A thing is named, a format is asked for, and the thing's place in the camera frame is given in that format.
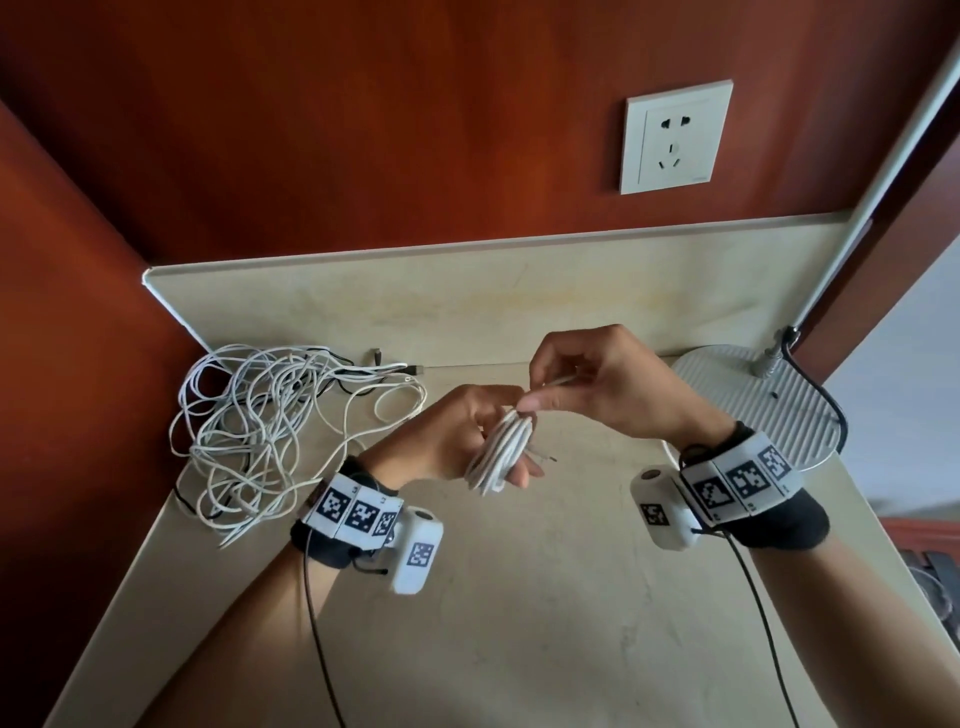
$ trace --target ribbed gray lamp base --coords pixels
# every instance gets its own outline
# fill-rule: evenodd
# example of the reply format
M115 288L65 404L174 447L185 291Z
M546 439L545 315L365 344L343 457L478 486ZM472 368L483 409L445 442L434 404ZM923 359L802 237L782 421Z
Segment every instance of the ribbed gray lamp base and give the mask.
M826 460L840 437L829 404L782 361L768 378L750 373L761 352L745 347L702 347L681 356L673 370L737 420L767 434L798 470Z

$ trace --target power socket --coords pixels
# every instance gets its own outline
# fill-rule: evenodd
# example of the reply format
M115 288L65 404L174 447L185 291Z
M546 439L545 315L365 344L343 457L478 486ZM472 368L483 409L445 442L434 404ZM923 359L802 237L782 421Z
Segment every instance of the power socket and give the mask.
M627 100L620 193L709 182L732 81Z

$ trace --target coiled white cable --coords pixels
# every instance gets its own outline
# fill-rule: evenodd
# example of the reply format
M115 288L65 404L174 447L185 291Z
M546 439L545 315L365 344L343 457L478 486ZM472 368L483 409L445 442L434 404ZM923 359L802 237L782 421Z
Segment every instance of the coiled white cable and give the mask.
M469 488L479 488L481 496L488 491L502 491L507 473L523 455L533 433L532 417L514 409L507 412L487 437L483 449L467 465L464 480Z
M210 528L224 533L221 547L261 521L286 516L297 507L300 489L317 485L334 459L338 458L333 470L340 468L349 443L356 442L362 449L360 438L392 429L420 413L426 389L404 369L404 363L355 366L327 347L313 346L259 350L231 344L202 357L180 388L180 412L169 430L171 450L188 457L189 466L205 480L191 511ZM201 391L201 377L207 370L229 375L223 393L209 396ZM340 428L320 408L321 395L337 382L359 385L349 393ZM416 401L406 414L387 420L380 414L380 405L401 389L415 392ZM348 434L350 406L373 390L382 390L376 396L373 415L383 425ZM342 439L319 468L297 473L299 435L311 411ZM195 428L198 419L203 421ZM179 452L174 446L174 430L181 421L191 440L188 452ZM183 473L177 480L181 500Z

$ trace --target person's right forearm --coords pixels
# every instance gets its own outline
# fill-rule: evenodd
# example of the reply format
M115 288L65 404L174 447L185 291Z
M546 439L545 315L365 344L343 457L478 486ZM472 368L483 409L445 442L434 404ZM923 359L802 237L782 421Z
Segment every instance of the person's right forearm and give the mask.
M960 658L835 536L751 555L838 725L960 726Z

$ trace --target wooden door frame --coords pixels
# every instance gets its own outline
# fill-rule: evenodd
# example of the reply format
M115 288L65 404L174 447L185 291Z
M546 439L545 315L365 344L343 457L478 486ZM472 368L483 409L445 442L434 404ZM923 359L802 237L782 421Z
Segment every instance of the wooden door frame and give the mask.
M960 86L804 320L797 360L823 383L960 235Z

